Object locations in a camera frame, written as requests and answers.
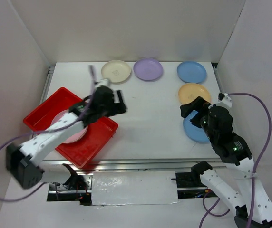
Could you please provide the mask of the pink plate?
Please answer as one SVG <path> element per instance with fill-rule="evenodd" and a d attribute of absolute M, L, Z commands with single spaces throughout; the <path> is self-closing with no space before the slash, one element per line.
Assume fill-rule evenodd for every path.
<path fill-rule="evenodd" d="M 51 121 L 50 125 L 53 125 L 54 123 L 56 123 L 64 114 L 66 114 L 68 112 L 68 110 L 63 110 L 61 112 L 59 112 Z M 86 127 L 85 129 L 83 129 L 82 131 L 74 134 L 73 136 L 67 138 L 63 143 L 64 144 L 70 144 L 70 143 L 75 143 L 78 140 L 80 140 L 87 132 L 88 127 Z"/>

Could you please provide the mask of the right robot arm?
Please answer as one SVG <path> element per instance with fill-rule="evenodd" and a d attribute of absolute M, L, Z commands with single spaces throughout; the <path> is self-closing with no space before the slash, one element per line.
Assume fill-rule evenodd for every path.
<path fill-rule="evenodd" d="M 190 119 L 193 126 L 202 129 L 212 149 L 231 172 L 238 191 L 231 188 L 207 162 L 191 168 L 191 181 L 196 186 L 207 186 L 222 200 L 234 216 L 239 228 L 272 228 L 272 202 L 259 180 L 249 146 L 244 138 L 233 132 L 233 117 L 228 94 L 219 94 L 218 103 L 211 104 L 197 97 L 180 107 L 181 116 Z"/>

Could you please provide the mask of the blue plate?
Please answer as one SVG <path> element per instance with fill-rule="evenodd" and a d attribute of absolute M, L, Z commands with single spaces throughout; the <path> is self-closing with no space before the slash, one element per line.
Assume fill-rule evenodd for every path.
<path fill-rule="evenodd" d="M 202 83 L 207 78 L 203 65 L 194 61 L 184 61 L 176 69 L 178 77 L 186 83 Z"/>
<path fill-rule="evenodd" d="M 185 134 L 195 142 L 198 143 L 209 143 L 209 139 L 206 136 L 204 130 L 202 128 L 197 128 L 192 125 L 191 119 L 195 117 L 197 111 L 192 111 L 184 120 L 183 120 L 183 128 Z"/>

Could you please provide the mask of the orange plate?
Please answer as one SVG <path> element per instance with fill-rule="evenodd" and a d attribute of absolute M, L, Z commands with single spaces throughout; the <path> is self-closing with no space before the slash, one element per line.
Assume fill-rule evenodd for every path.
<path fill-rule="evenodd" d="M 178 99 L 182 105 L 191 103 L 199 96 L 204 100 L 211 102 L 209 91 L 200 84 L 186 83 L 178 90 Z"/>

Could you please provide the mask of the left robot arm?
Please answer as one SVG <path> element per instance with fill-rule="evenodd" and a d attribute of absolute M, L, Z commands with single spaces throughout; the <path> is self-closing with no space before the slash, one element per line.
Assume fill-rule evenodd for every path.
<path fill-rule="evenodd" d="M 66 139 L 97 121 L 126 112 L 120 90 L 113 91 L 99 86 L 93 95 L 87 96 L 71 106 L 55 124 L 37 136 L 16 146 L 6 148 L 6 168 L 23 189 L 30 189 L 39 182 L 60 183 L 71 190 L 77 186 L 78 175 L 67 164 L 42 169 L 39 165 L 46 156 Z"/>

